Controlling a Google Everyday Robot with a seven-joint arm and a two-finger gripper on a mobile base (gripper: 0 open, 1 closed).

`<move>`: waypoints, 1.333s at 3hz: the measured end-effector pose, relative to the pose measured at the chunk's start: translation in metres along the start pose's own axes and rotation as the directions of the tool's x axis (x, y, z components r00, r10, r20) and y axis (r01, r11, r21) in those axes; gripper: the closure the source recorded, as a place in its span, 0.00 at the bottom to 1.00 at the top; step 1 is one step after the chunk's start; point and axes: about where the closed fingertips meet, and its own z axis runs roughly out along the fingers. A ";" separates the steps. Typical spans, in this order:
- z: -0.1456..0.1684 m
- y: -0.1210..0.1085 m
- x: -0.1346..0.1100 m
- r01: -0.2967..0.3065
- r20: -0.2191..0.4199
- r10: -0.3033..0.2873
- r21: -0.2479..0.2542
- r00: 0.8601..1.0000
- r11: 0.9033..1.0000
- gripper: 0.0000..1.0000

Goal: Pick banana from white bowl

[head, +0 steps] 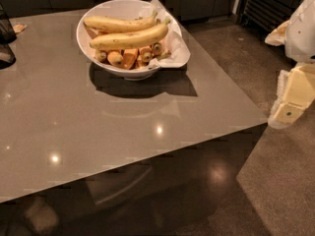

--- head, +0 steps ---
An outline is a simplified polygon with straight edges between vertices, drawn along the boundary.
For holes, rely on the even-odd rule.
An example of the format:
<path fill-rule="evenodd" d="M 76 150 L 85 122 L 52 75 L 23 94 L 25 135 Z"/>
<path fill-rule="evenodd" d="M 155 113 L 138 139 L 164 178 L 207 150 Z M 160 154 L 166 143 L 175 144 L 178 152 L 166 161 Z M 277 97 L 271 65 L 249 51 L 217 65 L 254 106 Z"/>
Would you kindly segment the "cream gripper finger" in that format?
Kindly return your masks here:
<path fill-rule="evenodd" d="M 285 21 L 280 24 L 276 29 L 270 32 L 266 38 L 265 42 L 272 46 L 281 46 L 285 42 L 286 30 L 289 26 L 289 21 Z"/>

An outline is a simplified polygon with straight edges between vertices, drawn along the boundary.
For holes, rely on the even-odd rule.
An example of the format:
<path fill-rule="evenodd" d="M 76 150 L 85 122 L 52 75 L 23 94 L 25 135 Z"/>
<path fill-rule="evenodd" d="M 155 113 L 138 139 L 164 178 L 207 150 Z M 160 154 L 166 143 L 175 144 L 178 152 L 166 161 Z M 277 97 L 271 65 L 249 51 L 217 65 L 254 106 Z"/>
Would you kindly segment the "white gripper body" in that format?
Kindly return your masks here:
<path fill-rule="evenodd" d="M 285 55 L 296 62 L 315 62 L 315 0 L 304 0 L 289 19 Z"/>

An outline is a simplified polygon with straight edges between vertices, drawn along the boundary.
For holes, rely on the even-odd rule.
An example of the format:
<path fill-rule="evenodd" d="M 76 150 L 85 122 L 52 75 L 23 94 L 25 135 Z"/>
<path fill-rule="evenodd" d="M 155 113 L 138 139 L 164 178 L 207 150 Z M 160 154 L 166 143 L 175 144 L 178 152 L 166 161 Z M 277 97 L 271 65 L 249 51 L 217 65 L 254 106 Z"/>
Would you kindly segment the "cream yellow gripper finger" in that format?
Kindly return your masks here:
<path fill-rule="evenodd" d="M 277 97 L 268 125 L 283 129 L 298 120 L 315 100 L 315 65 L 298 63 L 289 72 L 281 70 Z"/>

